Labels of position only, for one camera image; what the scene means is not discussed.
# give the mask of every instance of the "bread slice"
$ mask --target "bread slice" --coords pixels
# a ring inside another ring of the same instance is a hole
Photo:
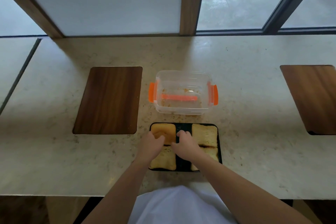
[[[192,137],[198,145],[205,147],[217,147],[217,127],[193,124],[191,126]]]
[[[164,168],[168,170],[175,170],[176,157],[175,153],[171,149],[171,146],[163,146],[160,154],[150,163],[149,168]]]
[[[151,128],[155,138],[165,136],[164,145],[171,145],[172,142],[176,143],[176,127],[171,123],[154,123]]]
[[[218,159],[218,148],[214,148],[214,147],[207,147],[207,148],[202,148],[202,150],[210,155],[210,157],[212,157],[214,160],[219,162]],[[198,171],[198,168],[194,166],[194,164],[191,164],[191,171]]]

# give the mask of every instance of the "person's left arm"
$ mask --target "person's left arm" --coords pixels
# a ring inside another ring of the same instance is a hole
[[[155,139],[151,132],[141,138],[135,160],[82,224],[128,222],[145,173],[164,140],[164,136]]]

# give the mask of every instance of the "brown placemat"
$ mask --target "brown placemat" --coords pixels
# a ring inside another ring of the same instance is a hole
[[[336,135],[336,70],[332,65],[280,69],[308,133]]]
[[[134,134],[142,67],[93,67],[78,110],[74,134]]]

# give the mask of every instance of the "orange handle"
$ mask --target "orange handle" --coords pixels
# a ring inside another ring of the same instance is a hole
[[[182,96],[182,95],[167,95],[162,94],[162,99],[169,99],[169,100],[179,100],[179,101],[196,101],[197,96]]]
[[[155,83],[151,82],[149,84],[149,90],[148,90],[148,101],[151,103],[154,103],[154,87],[155,87]]]
[[[213,86],[213,105],[218,105],[218,89],[216,84]]]

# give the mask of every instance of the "clear plastic container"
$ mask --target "clear plastic container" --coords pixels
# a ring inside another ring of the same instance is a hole
[[[201,115],[218,104],[218,91],[208,74],[160,71],[149,85],[148,100],[161,113]]]

